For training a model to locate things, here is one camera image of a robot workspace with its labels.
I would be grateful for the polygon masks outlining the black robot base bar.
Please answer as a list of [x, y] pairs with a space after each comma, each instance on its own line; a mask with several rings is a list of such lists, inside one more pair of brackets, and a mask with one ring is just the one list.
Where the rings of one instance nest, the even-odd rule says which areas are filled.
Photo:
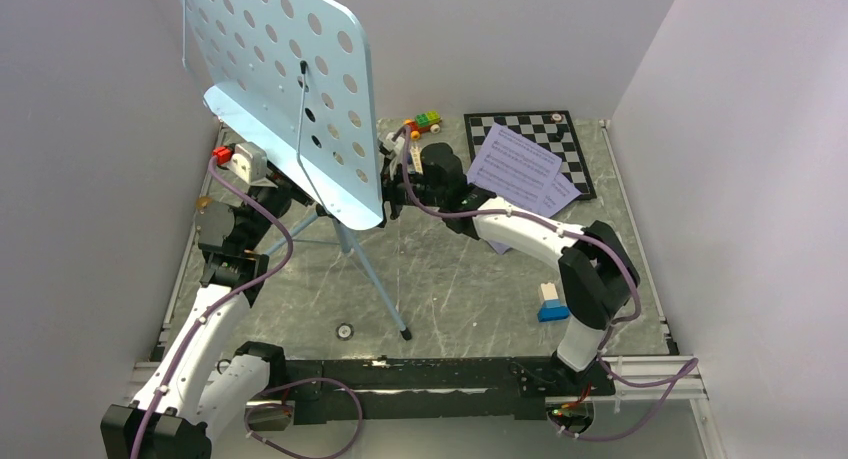
[[543, 420], [550, 407], [606, 399], [599, 365], [567, 373], [549, 356], [290, 360], [286, 377], [298, 425], [329, 421], [510, 416]]

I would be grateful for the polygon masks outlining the gold microphone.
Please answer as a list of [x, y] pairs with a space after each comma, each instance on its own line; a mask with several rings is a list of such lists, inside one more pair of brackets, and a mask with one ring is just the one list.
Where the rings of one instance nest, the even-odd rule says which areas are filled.
[[213, 199], [208, 196], [201, 196], [195, 201], [195, 210], [197, 213], [204, 213]]

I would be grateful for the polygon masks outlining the sheet music page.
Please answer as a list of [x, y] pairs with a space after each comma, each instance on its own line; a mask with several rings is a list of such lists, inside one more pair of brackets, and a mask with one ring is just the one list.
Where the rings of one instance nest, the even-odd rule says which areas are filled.
[[552, 218], [581, 195], [561, 173], [554, 176], [547, 188], [527, 181], [497, 180], [492, 182], [491, 191], [515, 206], [547, 218]]

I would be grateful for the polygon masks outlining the light blue music stand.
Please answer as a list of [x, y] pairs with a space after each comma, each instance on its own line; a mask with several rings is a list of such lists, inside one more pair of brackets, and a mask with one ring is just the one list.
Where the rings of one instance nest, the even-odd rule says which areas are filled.
[[210, 111], [351, 230], [386, 217], [371, 49], [335, 0], [180, 0]]

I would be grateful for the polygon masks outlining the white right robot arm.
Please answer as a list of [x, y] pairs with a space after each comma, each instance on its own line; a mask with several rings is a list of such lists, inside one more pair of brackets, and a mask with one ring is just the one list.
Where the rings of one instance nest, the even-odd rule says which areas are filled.
[[445, 143], [424, 148], [422, 171], [410, 169], [403, 138], [379, 146], [380, 181], [391, 218], [415, 206], [451, 231], [504, 244], [551, 267], [560, 275], [570, 315], [553, 353], [551, 377], [564, 394], [576, 394], [591, 377], [620, 310], [637, 303], [639, 275], [610, 225], [567, 224], [521, 209], [501, 196], [466, 182], [459, 158]]

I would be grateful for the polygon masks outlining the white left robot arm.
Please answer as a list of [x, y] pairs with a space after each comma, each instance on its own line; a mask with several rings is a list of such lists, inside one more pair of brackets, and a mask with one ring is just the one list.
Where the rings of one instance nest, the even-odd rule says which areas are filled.
[[256, 395], [287, 385], [284, 350], [248, 341], [216, 369], [235, 327], [251, 311], [269, 258], [255, 248], [272, 223], [258, 203], [282, 217], [291, 192], [252, 186], [242, 204], [215, 201], [199, 211], [204, 269], [190, 315], [161, 363], [127, 405], [111, 405], [100, 430], [109, 458], [208, 458], [223, 430]]

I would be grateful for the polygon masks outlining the sheet music pages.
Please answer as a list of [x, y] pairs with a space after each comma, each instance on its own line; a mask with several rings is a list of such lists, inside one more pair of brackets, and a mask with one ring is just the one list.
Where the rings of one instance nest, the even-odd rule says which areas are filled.
[[494, 124], [467, 173], [470, 183], [534, 212], [560, 172], [562, 159], [547, 149]]

